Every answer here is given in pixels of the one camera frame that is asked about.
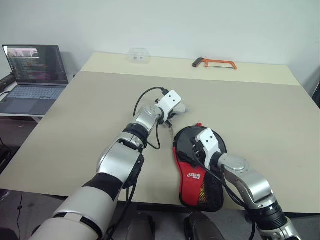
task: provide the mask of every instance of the desk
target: desk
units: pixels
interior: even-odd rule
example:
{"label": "desk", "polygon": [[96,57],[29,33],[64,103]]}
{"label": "desk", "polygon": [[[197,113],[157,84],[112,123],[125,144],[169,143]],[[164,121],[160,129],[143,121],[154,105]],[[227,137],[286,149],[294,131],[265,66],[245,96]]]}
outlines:
{"label": "desk", "polygon": [[[125,59],[108,53],[90,58],[0,175],[0,188],[71,195],[95,175],[100,154],[132,119],[140,94],[164,86],[189,109],[173,119],[175,134],[203,123],[222,136],[229,153],[263,173],[285,212],[320,213],[320,111],[288,67],[208,69],[192,68],[188,59],[153,57],[146,65]],[[154,91],[142,102],[160,96]],[[159,138],[160,150],[143,152],[133,201],[179,205],[169,129],[160,126]],[[154,132],[149,141],[156,142]],[[224,206],[236,208],[227,195]]]}

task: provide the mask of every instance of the silver robot arm segment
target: silver robot arm segment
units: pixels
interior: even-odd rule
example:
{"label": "silver robot arm segment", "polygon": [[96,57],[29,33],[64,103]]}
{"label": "silver robot arm segment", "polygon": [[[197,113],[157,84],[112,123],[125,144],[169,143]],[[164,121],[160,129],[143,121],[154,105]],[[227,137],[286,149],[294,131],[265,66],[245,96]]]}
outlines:
{"label": "silver robot arm segment", "polygon": [[302,240],[279,206],[269,182],[250,168],[246,159],[228,153],[221,154],[219,143],[209,128],[199,133],[195,141],[201,142],[205,152],[204,166],[208,170],[211,167],[220,169],[225,179],[237,188],[262,239]]}
{"label": "silver robot arm segment", "polygon": [[139,176],[145,160],[142,152],[153,127],[159,121],[165,122],[181,100],[172,90],[157,104],[143,106],[113,144],[103,151],[96,176],[68,197],[31,240],[102,239],[121,189],[132,186]]}

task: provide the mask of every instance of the black cable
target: black cable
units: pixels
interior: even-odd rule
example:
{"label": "black cable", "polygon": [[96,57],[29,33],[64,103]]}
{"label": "black cable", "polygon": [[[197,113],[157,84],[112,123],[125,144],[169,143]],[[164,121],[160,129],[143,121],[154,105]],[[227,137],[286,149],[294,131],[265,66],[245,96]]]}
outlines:
{"label": "black cable", "polygon": [[11,149],[10,149],[7,145],[5,145],[4,141],[2,141],[1,136],[0,136],[0,142],[2,143],[2,145],[3,145],[6,149],[8,149],[8,151],[9,151],[9,153],[10,153],[10,157],[11,157],[11,156],[12,156],[12,151],[11,151]]}
{"label": "black cable", "polygon": [[[141,96],[138,98],[138,101],[136,101],[136,104],[134,106],[134,110],[133,110],[133,116],[136,115],[136,112],[137,112],[137,108],[138,108],[138,105],[141,101],[141,99],[144,97],[144,95],[146,95],[148,92],[152,91],[152,90],[155,90],[155,89],[160,89],[163,93],[163,95],[167,94],[169,91],[167,89],[165,89],[164,87],[160,87],[160,86],[155,86],[155,87],[152,87],[148,90],[146,90],[144,93],[141,94]],[[158,147],[154,146],[153,144],[151,144],[150,142],[147,141],[148,145],[156,150],[159,150],[160,149],[160,140],[159,140],[159,135],[158,135],[158,126],[159,126],[159,122],[157,122],[156,124],[156,127],[155,127],[155,135],[156,135],[156,141],[158,142]]]}
{"label": "black cable", "polygon": [[5,91],[5,92],[3,92],[3,93],[0,94],[0,97],[1,97],[3,94],[8,94],[8,93],[10,93],[10,91]]}
{"label": "black cable", "polygon": [[155,136],[156,136],[156,141],[158,142],[158,147],[155,147],[154,145],[152,145],[150,142],[147,141],[147,143],[149,144],[150,147],[154,148],[155,150],[159,150],[161,145],[160,145],[160,140],[159,140],[159,135],[158,135],[158,127],[159,127],[159,122],[156,123],[155,126]]}
{"label": "black cable", "polygon": [[21,203],[22,203],[22,197],[24,195],[24,192],[22,191],[21,192],[21,199],[20,199],[20,204],[19,206],[17,207],[17,210],[19,210],[19,214],[18,214],[18,217],[16,219],[16,225],[18,226],[18,239],[20,240],[20,226],[19,226],[19,218],[20,218],[20,213],[21,213],[21,209],[22,209],[22,206],[21,206]]}
{"label": "black cable", "polygon": [[141,101],[141,99],[144,97],[144,95],[146,95],[148,92],[150,92],[150,91],[152,91],[152,90],[155,90],[155,89],[160,89],[161,91],[164,91],[164,90],[165,90],[163,87],[155,86],[155,87],[152,87],[152,88],[148,89],[148,90],[145,91],[144,93],[142,93],[141,96],[138,98],[138,101],[136,101],[136,104],[135,104],[135,106],[134,106],[133,116],[136,115],[136,111],[137,111],[138,104],[139,104],[139,102]]}
{"label": "black cable", "polygon": [[212,171],[208,170],[201,162],[200,160],[197,158],[196,153],[194,151],[192,151],[193,154],[193,158],[197,161],[197,163],[200,165],[200,167],[202,167],[208,174],[210,174],[211,176],[213,176],[215,179],[217,179],[225,188],[225,190],[227,191],[228,194],[232,195],[232,200],[239,206],[247,209],[247,206],[245,205],[245,203],[228,187],[228,185],[215,173],[213,173]]}
{"label": "black cable", "polygon": [[[195,152],[192,151],[193,157],[196,159],[196,161],[198,162],[198,164],[200,165],[201,168],[203,168],[207,173],[209,173],[211,176],[213,176],[215,179],[217,179],[225,188],[226,192],[228,193],[228,195],[230,196],[230,198],[239,206],[243,207],[247,212],[248,212],[248,207],[246,206],[246,204],[228,187],[226,180],[224,178],[224,166],[222,166],[222,179],[216,175],[215,173],[211,172],[210,170],[208,170],[197,158],[197,156],[195,156]],[[249,240],[253,240],[255,233],[256,233],[256,223],[251,220],[252,223],[252,230],[251,230],[251,235],[249,237]]]}
{"label": "black cable", "polygon": [[125,191],[125,202],[129,201],[129,187]]}
{"label": "black cable", "polygon": [[112,236],[114,235],[114,233],[116,232],[117,228],[119,227],[120,223],[125,219],[125,215],[130,207],[130,204],[132,202],[132,198],[134,197],[135,191],[136,191],[136,187],[137,187],[137,181],[133,184],[131,193],[130,193],[130,197],[129,199],[126,201],[124,209],[121,213],[121,216],[119,217],[118,221],[116,223],[114,223],[112,226],[110,226],[107,229],[107,238],[106,240],[112,240]]}
{"label": "black cable", "polygon": [[256,234],[256,223],[255,221],[252,221],[252,220],[251,220],[251,223],[252,223],[252,230],[251,230],[251,235],[249,237],[249,240],[253,240]]}

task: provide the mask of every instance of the black mesh pocket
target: black mesh pocket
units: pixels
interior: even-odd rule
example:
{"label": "black mesh pocket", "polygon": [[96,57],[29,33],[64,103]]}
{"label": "black mesh pocket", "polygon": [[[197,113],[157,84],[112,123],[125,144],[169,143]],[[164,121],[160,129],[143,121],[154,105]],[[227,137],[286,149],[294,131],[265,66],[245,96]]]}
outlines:
{"label": "black mesh pocket", "polygon": [[209,173],[205,173],[197,206],[205,212],[216,212],[224,205],[222,184]]}

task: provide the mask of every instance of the dark floor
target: dark floor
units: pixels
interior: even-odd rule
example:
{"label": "dark floor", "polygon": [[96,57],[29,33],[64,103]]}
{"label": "dark floor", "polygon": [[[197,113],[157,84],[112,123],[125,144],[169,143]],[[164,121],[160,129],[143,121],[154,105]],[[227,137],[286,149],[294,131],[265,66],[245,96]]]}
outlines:
{"label": "dark floor", "polygon": [[[33,121],[20,121],[0,118],[0,136],[8,146],[20,146],[37,124]],[[17,206],[20,203],[21,192],[11,191],[0,201],[0,228],[10,228],[18,235]],[[23,193],[21,215],[19,219],[20,239],[26,240],[33,229],[52,216],[52,213],[62,203],[61,200],[35,194]],[[117,207],[114,218],[117,219],[122,205]],[[137,204],[134,203],[128,211],[125,221],[114,235],[115,240],[125,239],[128,226],[136,214]],[[153,216],[156,223],[156,240],[183,240],[183,220],[187,213],[144,211]],[[226,240],[246,240],[250,236],[251,225],[246,222],[244,212],[239,210],[220,210],[206,213],[215,222]],[[295,218],[292,220],[304,240],[320,239],[320,216]],[[261,239],[256,233],[255,240]]]}

